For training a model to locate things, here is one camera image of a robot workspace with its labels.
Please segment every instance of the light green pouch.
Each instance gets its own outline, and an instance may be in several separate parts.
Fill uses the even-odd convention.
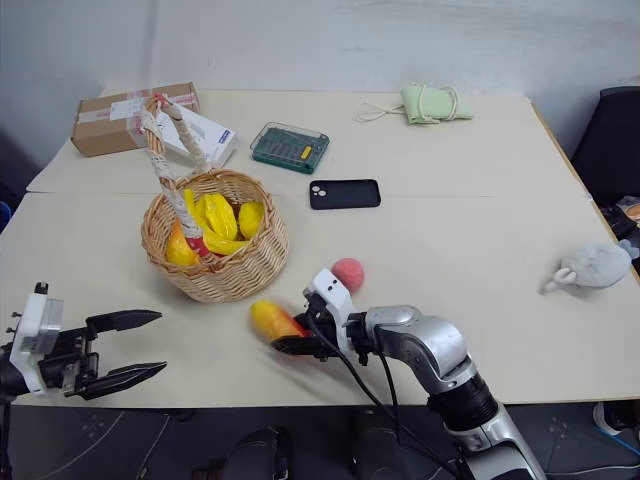
[[[467,102],[453,88],[411,84],[400,91],[409,123],[435,124],[440,120],[473,118]]]

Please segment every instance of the small yellow item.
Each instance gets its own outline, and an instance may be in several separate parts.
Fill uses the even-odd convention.
[[[240,231],[244,238],[247,240],[253,238],[260,224],[262,223],[262,217],[264,216],[264,205],[259,202],[247,202],[240,206],[240,213],[238,213],[238,223],[240,224]]]
[[[282,337],[304,337],[306,333],[284,308],[268,300],[260,300],[251,305],[251,322],[269,342]]]
[[[246,240],[227,240],[209,227],[202,227],[202,239],[209,250],[220,255],[231,255],[249,243]]]
[[[196,204],[193,190],[190,188],[184,189],[184,203],[187,206],[187,211],[191,214],[198,226],[200,228],[206,227],[207,221],[204,216],[204,202],[200,199]]]
[[[233,208],[219,193],[204,196],[204,213],[214,232],[225,240],[233,240],[238,234],[238,224]]]
[[[183,267],[190,267],[199,263],[198,254],[189,247],[189,244],[182,233],[182,227],[180,227],[178,219],[174,222],[173,227],[171,228],[171,233],[169,234],[169,242],[167,243],[167,260]]]
[[[231,255],[232,253],[235,253],[236,251],[244,247],[249,242],[227,240],[226,238],[221,237],[211,229],[211,227],[209,226],[203,214],[203,212],[206,211],[206,198],[208,196],[210,195],[205,195],[196,203],[194,201],[195,196],[194,196],[193,190],[191,190],[190,188],[184,189],[184,203],[186,204],[187,210],[189,211],[189,213],[191,214],[195,222],[202,229],[202,239],[204,240],[204,244],[213,253],[217,253],[220,255]]]
[[[307,145],[306,147],[304,147],[304,150],[302,151],[300,158],[303,160],[306,160],[310,153],[311,153],[311,147]]]

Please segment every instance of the red ball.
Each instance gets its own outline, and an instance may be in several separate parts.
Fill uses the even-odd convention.
[[[333,273],[351,294],[356,293],[364,282],[364,270],[359,261],[354,258],[343,258],[331,267]]]

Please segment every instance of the cardboard box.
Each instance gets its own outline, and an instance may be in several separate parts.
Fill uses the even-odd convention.
[[[71,141],[89,157],[145,147],[144,136],[139,133],[140,119],[136,114],[151,93],[166,94],[183,107],[196,113],[200,111],[193,83],[82,100]]]

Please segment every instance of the black phone case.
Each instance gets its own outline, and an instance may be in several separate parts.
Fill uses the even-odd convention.
[[[375,180],[314,180],[309,201],[314,210],[377,207],[380,190]]]

